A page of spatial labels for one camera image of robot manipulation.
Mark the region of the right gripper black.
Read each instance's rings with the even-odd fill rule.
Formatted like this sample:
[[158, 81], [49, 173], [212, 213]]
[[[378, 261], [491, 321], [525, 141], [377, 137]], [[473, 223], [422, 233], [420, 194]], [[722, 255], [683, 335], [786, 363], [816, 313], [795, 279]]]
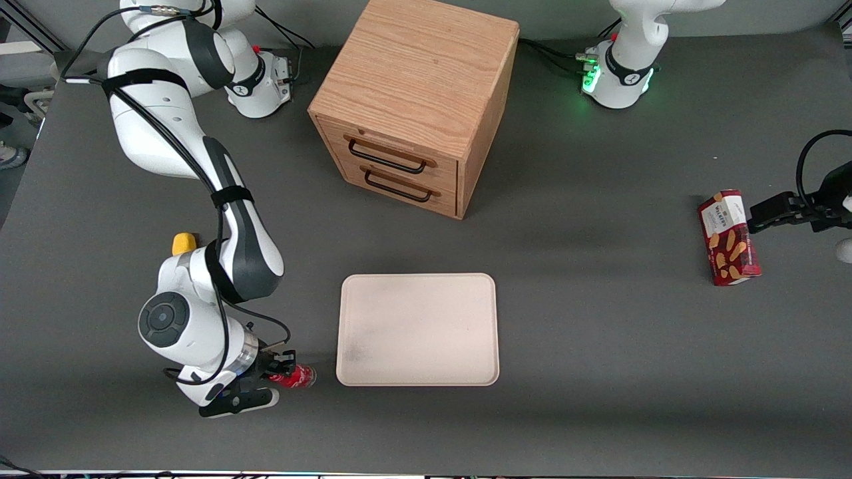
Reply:
[[232, 385], [234, 400], [274, 400], [279, 386], [298, 387], [298, 361], [295, 351], [261, 351], [254, 364]]

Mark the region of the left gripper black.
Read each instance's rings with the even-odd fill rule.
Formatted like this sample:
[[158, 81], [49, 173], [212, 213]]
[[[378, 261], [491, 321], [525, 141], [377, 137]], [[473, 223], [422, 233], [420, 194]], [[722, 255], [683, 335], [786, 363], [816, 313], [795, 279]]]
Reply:
[[803, 163], [796, 170], [797, 193], [803, 202], [803, 215], [799, 210], [797, 194], [782, 192], [755, 204], [749, 209], [750, 234], [758, 234], [768, 228], [798, 225], [809, 222], [813, 232], [831, 228], [850, 230], [851, 163], [831, 170], [819, 188], [807, 194], [803, 187]]

